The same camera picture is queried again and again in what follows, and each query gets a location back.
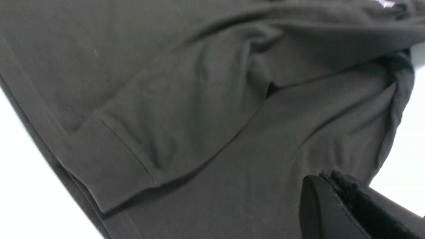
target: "white background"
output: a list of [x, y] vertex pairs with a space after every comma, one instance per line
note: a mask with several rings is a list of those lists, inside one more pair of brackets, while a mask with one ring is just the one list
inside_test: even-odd
[[[390, 156], [371, 187], [425, 215], [425, 44], [412, 50], [416, 83]], [[102, 239], [0, 91], [0, 238]]]

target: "dark gray shirt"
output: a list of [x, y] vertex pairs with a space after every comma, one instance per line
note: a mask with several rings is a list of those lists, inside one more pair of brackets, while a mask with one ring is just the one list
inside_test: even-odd
[[0, 3], [1, 86], [102, 234], [300, 238], [303, 176], [369, 182], [425, 4]]

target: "seam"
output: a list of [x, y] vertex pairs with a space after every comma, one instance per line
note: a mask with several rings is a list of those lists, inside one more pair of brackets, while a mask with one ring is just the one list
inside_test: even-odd
[[131, 224], [133, 225], [134, 229], [137, 232], [137, 235], [139, 236], [140, 239], [143, 239], [142, 235], [140, 234], [139, 229], [137, 228], [136, 224], [134, 223], [133, 219], [131, 218], [130, 214], [128, 213], [128, 211], [126, 209], [124, 209], [124, 213], [127, 215], [128, 220], [130, 220]]
[[127, 224], [125, 223], [124, 219], [122, 218], [121, 215], [119, 215], [119, 218], [121, 219], [122, 223], [124, 224], [125, 228], [127, 229], [128, 233], [131, 234], [130, 229], [128, 229]]
[[101, 122], [111, 133], [113, 133], [115, 135], [115, 137], [117, 137], [117, 139], [120, 140], [120, 142], [123, 145], [125, 145], [125, 147], [135, 156], [135, 158], [137, 158], [137, 161], [142, 165], [142, 167], [144, 168], [145, 172], [149, 175], [150, 180], [151, 180], [153, 186], [154, 187], [157, 187], [157, 183], [156, 183], [155, 177], [147, 170], [147, 168], [145, 167], [145, 165], [140, 161], [139, 157], [137, 156], [137, 154], [134, 153], [134, 151], [131, 149], [131, 147], [129, 147], [128, 144], [124, 140], [122, 140], [121, 137], [114, 130], [112, 130], [105, 122], [103, 122], [103, 120], [99, 119], [98, 117], [96, 117], [94, 115], [91, 115], [91, 117], [94, 120], [97, 120], [97, 121]]
[[53, 114], [53, 112], [47, 106], [46, 102], [44, 101], [43, 97], [41, 96], [41, 93], [37, 90], [37, 88], [35, 88], [33, 82], [31, 81], [30, 77], [25, 72], [25, 70], [23, 69], [23, 67], [19, 63], [19, 61], [17, 60], [16, 56], [14, 55], [14, 53], [12, 51], [12, 48], [10, 47], [9, 43], [7, 42], [6, 38], [4, 37], [4, 35], [2, 34], [1, 31], [0, 31], [0, 45], [2, 45], [2, 47], [4, 47], [4, 50], [0, 51], [0, 57], [5, 57], [10, 61], [9, 64], [5, 63], [5, 64], [0, 65], [1, 66], [0, 72], [4, 71], [4, 73], [2, 74], [3, 80], [6, 83], [6, 85], [9, 87], [11, 94], [15, 95], [16, 92], [13, 92], [14, 90], [10, 86], [10, 83], [8, 83], [8, 80], [6, 79], [7, 77], [5, 77], [5, 73], [7, 71], [7, 68], [9, 70], [15, 70], [19, 75], [21, 75], [21, 77], [23, 78], [25, 83], [28, 84], [27, 85], [28, 90], [32, 91], [36, 95], [36, 98], [35, 99], [33, 98], [33, 100], [36, 100], [37, 103], [41, 104], [42, 108], [45, 111], [47, 111], [47, 113], [49, 113], [50, 117], [52, 117], [52, 119], [51, 119], [50, 117], [48, 117], [46, 115], [46, 116], [44, 116], [44, 119], [47, 121], [47, 123], [50, 125], [50, 127], [52, 127], [54, 129], [55, 132], [57, 132], [60, 136], [62, 136], [63, 139], [67, 139], [68, 138], [67, 132], [64, 130], [62, 125], [57, 120], [56, 116]]

